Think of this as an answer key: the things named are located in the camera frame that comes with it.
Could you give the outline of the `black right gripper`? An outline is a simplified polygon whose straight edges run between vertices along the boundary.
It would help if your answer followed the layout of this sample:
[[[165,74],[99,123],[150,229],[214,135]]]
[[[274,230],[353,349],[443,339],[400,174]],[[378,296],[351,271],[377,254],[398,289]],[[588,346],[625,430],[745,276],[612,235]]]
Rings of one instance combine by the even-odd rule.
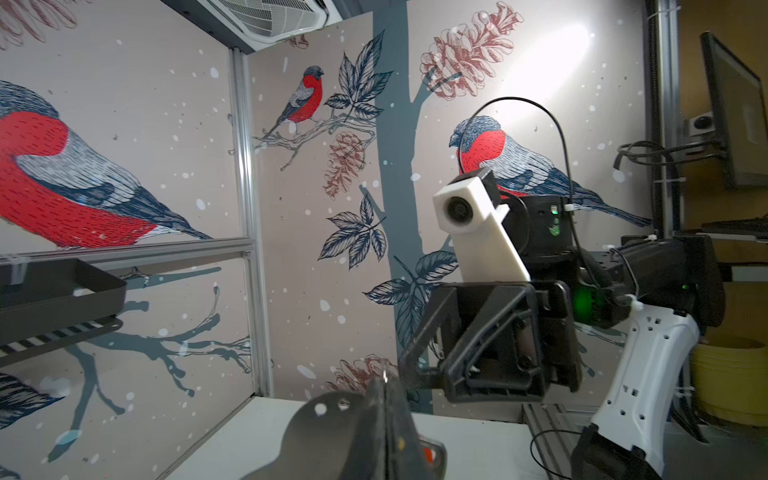
[[[436,366],[419,359],[436,340]],[[438,287],[399,362],[404,384],[440,384],[451,402],[534,402],[581,383],[570,289],[561,281]]]

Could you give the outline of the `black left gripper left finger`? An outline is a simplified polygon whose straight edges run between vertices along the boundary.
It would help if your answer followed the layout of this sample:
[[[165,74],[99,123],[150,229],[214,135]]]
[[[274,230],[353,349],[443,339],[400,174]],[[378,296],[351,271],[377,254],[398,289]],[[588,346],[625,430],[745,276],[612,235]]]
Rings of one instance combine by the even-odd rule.
[[[351,427],[338,479],[386,478],[385,387],[383,379],[374,379],[365,394],[340,392],[335,401],[342,419]]]

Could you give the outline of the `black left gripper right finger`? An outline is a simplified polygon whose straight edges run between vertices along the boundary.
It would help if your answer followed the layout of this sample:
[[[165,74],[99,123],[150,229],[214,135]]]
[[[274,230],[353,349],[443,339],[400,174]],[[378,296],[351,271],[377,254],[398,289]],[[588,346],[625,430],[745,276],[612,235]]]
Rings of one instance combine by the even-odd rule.
[[[385,383],[384,478],[431,479],[423,446],[411,415],[405,391],[398,379]]]

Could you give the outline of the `silver metal carabiner keyring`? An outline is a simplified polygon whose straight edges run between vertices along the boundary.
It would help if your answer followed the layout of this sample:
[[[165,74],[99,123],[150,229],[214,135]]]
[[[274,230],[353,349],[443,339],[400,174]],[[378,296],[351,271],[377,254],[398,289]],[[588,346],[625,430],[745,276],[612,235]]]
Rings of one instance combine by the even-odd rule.
[[[247,479],[338,479],[351,440],[350,424],[335,406],[340,392],[308,402],[293,415],[275,460],[245,475]]]

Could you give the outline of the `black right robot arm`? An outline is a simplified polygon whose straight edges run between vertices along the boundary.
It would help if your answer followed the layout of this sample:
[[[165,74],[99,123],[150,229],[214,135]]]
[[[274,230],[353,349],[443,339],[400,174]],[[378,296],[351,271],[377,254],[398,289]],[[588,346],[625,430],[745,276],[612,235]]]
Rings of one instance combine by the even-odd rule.
[[[663,439],[681,368],[703,329],[724,316],[724,291],[711,241],[676,236],[591,255],[564,237],[559,197],[528,197],[518,233],[507,204],[478,183],[434,198],[454,243],[421,262],[425,280],[457,265],[462,279],[437,286],[410,340],[400,373],[415,388],[454,403],[540,401],[552,385],[577,390],[577,323],[628,323],[606,399],[571,455],[575,479],[658,479]]]

